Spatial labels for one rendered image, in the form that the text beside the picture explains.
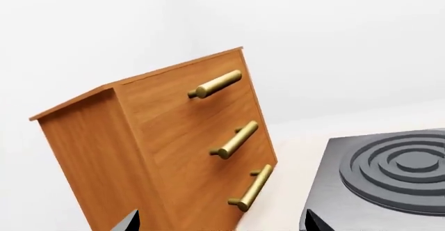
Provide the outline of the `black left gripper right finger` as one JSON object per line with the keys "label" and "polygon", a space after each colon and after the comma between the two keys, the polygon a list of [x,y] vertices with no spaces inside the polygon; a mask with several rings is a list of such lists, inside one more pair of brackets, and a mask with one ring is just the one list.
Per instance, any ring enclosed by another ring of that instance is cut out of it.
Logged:
{"label": "black left gripper right finger", "polygon": [[320,216],[311,209],[306,209],[305,216],[306,231],[334,231]]}

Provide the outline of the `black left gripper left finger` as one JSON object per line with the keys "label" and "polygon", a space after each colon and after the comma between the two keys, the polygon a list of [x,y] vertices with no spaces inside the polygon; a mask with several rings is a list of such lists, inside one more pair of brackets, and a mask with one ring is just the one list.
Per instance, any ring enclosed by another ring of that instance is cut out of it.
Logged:
{"label": "black left gripper left finger", "polygon": [[140,216],[138,209],[125,216],[111,231],[139,231]]}

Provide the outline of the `wooden drawer cabinet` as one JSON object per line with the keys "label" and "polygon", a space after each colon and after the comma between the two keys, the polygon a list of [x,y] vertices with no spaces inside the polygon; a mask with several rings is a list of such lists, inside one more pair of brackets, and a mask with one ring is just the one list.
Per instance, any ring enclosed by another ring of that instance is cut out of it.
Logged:
{"label": "wooden drawer cabinet", "polygon": [[[188,92],[240,70],[204,99]],[[92,231],[138,209],[140,231],[234,231],[228,205],[275,155],[241,49],[230,49],[88,91],[33,116]],[[209,155],[251,120],[258,130],[229,158]]]}

